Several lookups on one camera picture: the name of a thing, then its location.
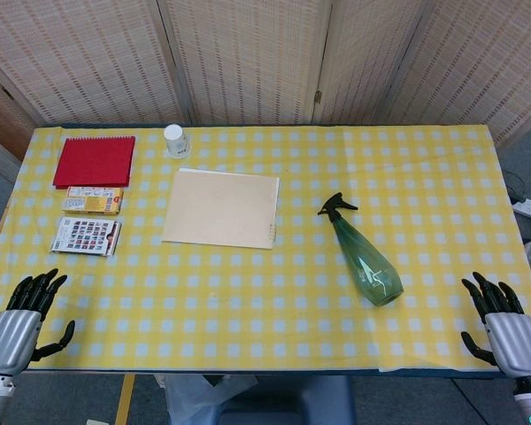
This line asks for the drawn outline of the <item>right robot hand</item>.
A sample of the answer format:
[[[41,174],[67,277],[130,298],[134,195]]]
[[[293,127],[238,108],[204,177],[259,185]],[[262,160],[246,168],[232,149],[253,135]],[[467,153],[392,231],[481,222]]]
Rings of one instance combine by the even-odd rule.
[[[494,284],[478,272],[474,281],[461,280],[468,291],[489,340],[488,350],[480,348],[463,331],[462,341],[476,358],[511,378],[531,376],[531,317],[525,314],[518,296],[504,282]]]

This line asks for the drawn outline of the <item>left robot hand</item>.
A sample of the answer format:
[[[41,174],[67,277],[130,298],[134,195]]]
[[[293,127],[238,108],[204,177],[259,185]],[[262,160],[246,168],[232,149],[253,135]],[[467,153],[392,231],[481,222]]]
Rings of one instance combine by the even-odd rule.
[[[66,280],[65,274],[59,275],[53,268],[45,274],[28,276],[17,284],[0,312],[0,375],[18,375],[30,363],[61,352],[69,345],[74,334],[74,320],[68,322],[59,341],[43,347],[37,345],[43,322]]]

